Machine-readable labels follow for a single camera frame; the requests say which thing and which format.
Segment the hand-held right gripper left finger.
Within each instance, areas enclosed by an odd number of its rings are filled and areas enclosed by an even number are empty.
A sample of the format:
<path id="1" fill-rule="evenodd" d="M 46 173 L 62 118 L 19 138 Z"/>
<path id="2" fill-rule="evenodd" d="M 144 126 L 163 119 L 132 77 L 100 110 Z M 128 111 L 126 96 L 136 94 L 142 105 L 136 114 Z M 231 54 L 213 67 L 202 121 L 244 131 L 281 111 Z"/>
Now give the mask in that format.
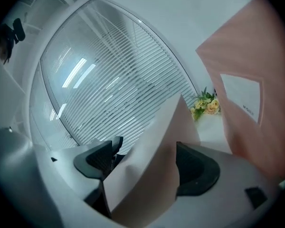
<path id="1" fill-rule="evenodd" d="M 88 147 L 75 147 L 48 151 L 34 145 L 41 179 L 61 219 L 111 219 L 101 171 L 80 161 L 79 171 L 74 160 L 88 151 Z"/>

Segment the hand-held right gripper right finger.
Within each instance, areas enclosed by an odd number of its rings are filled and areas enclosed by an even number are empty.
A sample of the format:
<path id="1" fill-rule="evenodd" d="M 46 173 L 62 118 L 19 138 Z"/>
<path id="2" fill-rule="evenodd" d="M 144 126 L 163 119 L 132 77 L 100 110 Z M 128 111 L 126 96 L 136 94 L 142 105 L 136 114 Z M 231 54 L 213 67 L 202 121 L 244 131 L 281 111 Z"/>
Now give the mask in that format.
<path id="1" fill-rule="evenodd" d="M 151 228 L 250 228 L 279 196 L 277 183 L 235 155 L 177 142 L 180 185 Z"/>

